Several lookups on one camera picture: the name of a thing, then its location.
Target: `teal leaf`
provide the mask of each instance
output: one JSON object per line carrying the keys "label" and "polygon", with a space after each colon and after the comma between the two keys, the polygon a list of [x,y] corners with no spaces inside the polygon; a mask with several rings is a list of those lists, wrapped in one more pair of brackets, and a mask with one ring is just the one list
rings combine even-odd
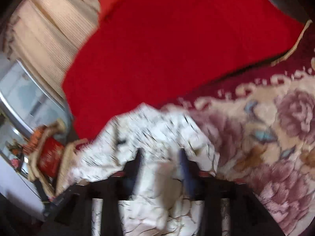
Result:
{"label": "teal leaf", "polygon": [[255,130],[252,136],[262,144],[276,142],[278,140],[275,133],[270,130]]}
{"label": "teal leaf", "polygon": [[258,101],[257,100],[250,100],[247,102],[247,104],[244,107],[244,111],[246,113],[253,113],[254,107],[257,106]]}
{"label": "teal leaf", "polygon": [[289,148],[289,149],[286,149],[284,150],[281,154],[280,154],[280,159],[286,159],[286,158],[289,158],[290,155],[292,153],[295,152],[295,149],[296,149],[296,146],[292,147],[292,148]]}

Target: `white cloth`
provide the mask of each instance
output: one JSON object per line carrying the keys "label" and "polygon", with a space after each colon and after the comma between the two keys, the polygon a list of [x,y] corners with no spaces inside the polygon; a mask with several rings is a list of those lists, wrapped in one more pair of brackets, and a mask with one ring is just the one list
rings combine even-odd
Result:
{"label": "white cloth", "polygon": [[[117,140],[126,141],[116,145]],[[183,112],[163,113],[145,104],[112,119],[98,138],[83,148],[72,169],[76,181],[98,181],[121,170],[143,148],[135,195],[121,201],[126,235],[170,233],[191,236],[197,231],[202,202],[185,195],[179,167],[179,149],[202,170],[215,172],[219,154],[195,122]],[[100,229],[100,202],[94,207],[93,234]]]}

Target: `beige curtain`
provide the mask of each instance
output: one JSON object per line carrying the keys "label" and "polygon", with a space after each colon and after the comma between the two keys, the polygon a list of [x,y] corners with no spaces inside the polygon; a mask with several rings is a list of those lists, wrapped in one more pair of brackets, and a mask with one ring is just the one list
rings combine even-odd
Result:
{"label": "beige curtain", "polygon": [[59,102],[62,79],[97,27],[98,0],[24,0],[5,32],[4,52],[20,59]]}

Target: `orange red fabric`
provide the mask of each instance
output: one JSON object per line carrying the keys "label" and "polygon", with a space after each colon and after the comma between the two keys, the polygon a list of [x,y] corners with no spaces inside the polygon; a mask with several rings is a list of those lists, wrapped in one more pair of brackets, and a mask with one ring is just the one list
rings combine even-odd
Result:
{"label": "orange red fabric", "polygon": [[100,0],[100,26],[63,82],[74,128],[156,106],[290,49],[303,25],[268,0]]}

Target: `gold trim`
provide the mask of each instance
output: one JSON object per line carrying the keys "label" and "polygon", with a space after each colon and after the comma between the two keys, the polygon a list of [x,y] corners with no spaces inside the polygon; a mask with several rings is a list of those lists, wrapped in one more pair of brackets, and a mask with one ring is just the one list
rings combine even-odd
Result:
{"label": "gold trim", "polygon": [[310,26],[311,23],[312,23],[312,21],[309,19],[306,22],[305,27],[304,27],[303,31],[301,32],[299,38],[297,39],[295,45],[285,55],[283,55],[282,57],[280,57],[280,58],[276,59],[275,61],[271,62],[270,63],[271,66],[275,66],[276,64],[287,60],[296,51],[297,46],[299,45],[300,41],[302,40],[304,32],[306,31],[306,29],[308,29],[308,27]]}

